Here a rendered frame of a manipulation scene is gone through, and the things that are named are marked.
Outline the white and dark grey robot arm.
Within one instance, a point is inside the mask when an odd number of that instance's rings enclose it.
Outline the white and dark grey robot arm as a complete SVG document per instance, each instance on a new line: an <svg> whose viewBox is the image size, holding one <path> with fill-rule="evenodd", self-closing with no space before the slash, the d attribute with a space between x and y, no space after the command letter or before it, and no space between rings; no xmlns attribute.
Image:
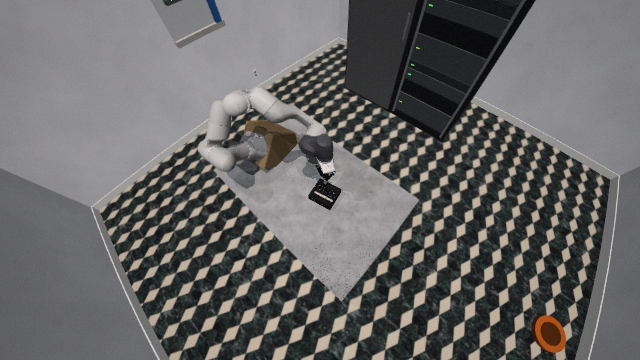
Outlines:
<svg viewBox="0 0 640 360"><path fill-rule="evenodd" d="M212 103L208 118L208 135L206 134L204 141L201 141L197 148L206 161L223 172L229 172L235 168L237 161L259 160L267 155L268 148L264 136L251 131L246 131L246 136L243 135L240 142L231 143L228 148L222 146L223 141L230 136L232 117L243 115L253 109L271 123L296 119L310 128L299 142L301 152L316 157L323 174L335 171L333 142L330 136L326 135L324 125L296 106L281 102L265 88L258 87L251 93L247 92L249 91L233 91L225 96L224 100L215 100Z"/></svg>

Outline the black lighting desk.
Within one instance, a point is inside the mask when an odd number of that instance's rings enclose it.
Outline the black lighting desk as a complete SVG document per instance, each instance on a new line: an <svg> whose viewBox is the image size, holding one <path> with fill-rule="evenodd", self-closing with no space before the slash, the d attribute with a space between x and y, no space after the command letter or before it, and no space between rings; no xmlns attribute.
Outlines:
<svg viewBox="0 0 640 360"><path fill-rule="evenodd" d="M324 180L319 179L316 185L314 186L314 188L312 189L312 191L309 193L308 197L310 200L318 203L319 205L327 209L329 209L330 207L331 209L335 201L337 200L338 196L340 195L340 193L341 193L340 188L328 182L324 184Z"/></svg>

